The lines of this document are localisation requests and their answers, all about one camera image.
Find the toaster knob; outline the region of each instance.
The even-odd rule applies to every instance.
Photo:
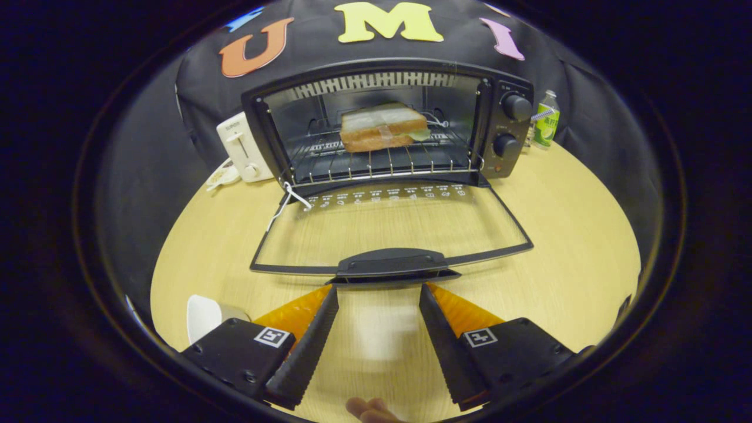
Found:
[[[506,96],[502,100],[502,108],[504,114],[512,120],[528,120],[532,116],[532,104],[516,94]]]
[[[504,159],[504,152],[511,156],[514,152],[519,153],[519,149],[520,142],[513,135],[504,134],[493,140],[493,152],[502,159]]]

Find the finger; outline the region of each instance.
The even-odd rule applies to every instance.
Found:
[[[399,423],[402,420],[396,418],[391,412],[370,409],[360,415],[360,421],[362,423]]]
[[[352,397],[344,405],[344,408],[352,415],[354,415],[356,418],[360,418],[360,416],[371,409],[371,407],[366,403],[365,400],[358,397]]]
[[[385,403],[384,400],[381,398],[374,398],[370,400],[369,402],[367,402],[367,404],[372,409],[377,409],[378,411],[391,414],[392,417],[394,416],[392,412],[390,412],[389,409],[387,409],[387,403]]]

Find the round table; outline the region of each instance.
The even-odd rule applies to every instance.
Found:
[[[523,153],[509,178],[491,184],[535,247],[454,267],[462,277],[440,285],[502,319],[529,318],[572,351],[600,342],[635,295],[641,268],[635,235],[614,197],[559,145]],[[199,188],[172,227],[152,280],[153,322],[170,346],[189,346],[186,303],[193,294],[254,319],[330,279],[249,270],[282,194],[273,180]],[[353,396],[382,397],[407,421],[461,414],[418,309],[419,293],[420,285],[339,288],[339,313],[292,414],[355,421],[344,408]]]

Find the wire rack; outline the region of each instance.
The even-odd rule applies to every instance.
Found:
[[[377,151],[350,153],[344,149],[339,125],[329,126],[313,120],[308,133],[293,141],[290,166],[285,170],[292,186],[304,187],[336,181],[391,178],[409,175],[479,172],[483,157],[468,142],[439,120],[433,113],[426,115],[431,136],[424,142]]]

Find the letter m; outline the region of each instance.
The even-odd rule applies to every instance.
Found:
[[[398,3],[390,12],[368,2],[354,2],[334,8],[344,14],[344,34],[338,40],[342,43],[372,40],[376,35],[367,30],[368,23],[385,38],[392,38],[404,23],[405,30],[400,35],[408,40],[443,41],[433,27],[428,12],[430,7],[418,3]]]

